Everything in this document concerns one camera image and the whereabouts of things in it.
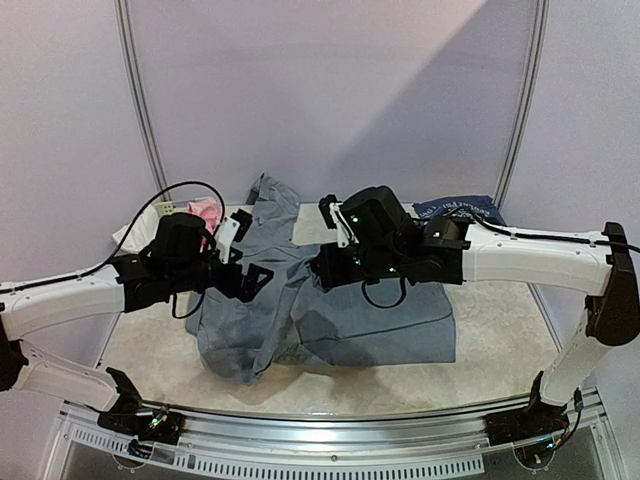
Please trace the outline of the grey garment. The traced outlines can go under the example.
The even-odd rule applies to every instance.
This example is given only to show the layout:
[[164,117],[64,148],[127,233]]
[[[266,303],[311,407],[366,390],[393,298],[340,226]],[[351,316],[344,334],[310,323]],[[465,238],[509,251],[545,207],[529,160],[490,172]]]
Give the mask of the grey garment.
[[310,270],[318,246],[292,241],[299,195],[261,175],[247,203],[253,223],[240,246],[241,263],[270,269],[274,277],[249,303],[216,289],[191,296],[185,329],[210,371],[252,385],[272,364],[372,367],[455,361],[455,319],[442,285],[418,284],[399,306],[393,304],[399,297],[394,280],[322,292]]

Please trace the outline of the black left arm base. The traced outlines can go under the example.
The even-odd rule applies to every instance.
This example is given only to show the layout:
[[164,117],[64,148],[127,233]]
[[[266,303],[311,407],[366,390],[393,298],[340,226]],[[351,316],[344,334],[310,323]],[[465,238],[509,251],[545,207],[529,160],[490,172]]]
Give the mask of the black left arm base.
[[124,372],[107,367],[106,373],[115,381],[118,396],[109,410],[99,413],[97,425],[139,441],[177,445],[186,417],[165,404],[148,404]]

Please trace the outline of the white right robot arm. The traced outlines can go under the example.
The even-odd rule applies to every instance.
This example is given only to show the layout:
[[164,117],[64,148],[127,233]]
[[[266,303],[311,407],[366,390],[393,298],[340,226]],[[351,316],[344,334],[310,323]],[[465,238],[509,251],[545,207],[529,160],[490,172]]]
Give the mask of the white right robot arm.
[[552,424],[607,353],[639,335],[639,287],[624,228],[559,233],[440,217],[400,230],[362,230],[357,242],[326,244],[311,269],[323,289],[398,278],[529,285],[559,347],[517,427],[537,436]]

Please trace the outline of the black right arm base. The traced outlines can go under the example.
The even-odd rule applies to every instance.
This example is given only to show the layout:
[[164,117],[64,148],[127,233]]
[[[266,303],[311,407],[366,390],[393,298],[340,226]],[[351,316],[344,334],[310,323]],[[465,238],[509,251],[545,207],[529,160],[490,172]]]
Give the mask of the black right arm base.
[[573,393],[577,417],[573,428],[569,429],[567,406],[553,406],[542,401],[540,393],[542,377],[543,372],[540,371],[534,379],[525,407],[489,413],[483,417],[484,432],[492,446],[552,434],[562,429],[561,436],[557,440],[551,440],[545,446],[547,451],[553,451],[563,446],[574,435],[579,426],[583,409],[581,390],[576,388]]

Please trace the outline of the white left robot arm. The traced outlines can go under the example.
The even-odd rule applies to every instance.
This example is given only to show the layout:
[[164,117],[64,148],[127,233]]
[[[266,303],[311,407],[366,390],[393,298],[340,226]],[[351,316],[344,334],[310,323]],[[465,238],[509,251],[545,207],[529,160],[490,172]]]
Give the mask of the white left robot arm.
[[148,426],[148,412],[127,378],[95,368],[51,342],[45,333],[68,333],[82,321],[107,321],[109,336],[118,317],[167,303],[184,292],[215,289],[247,303],[273,278],[271,270],[223,263],[205,254],[189,262],[138,255],[117,256],[94,272],[78,272],[1,290],[1,388],[44,393],[84,404],[111,419],[128,434]]

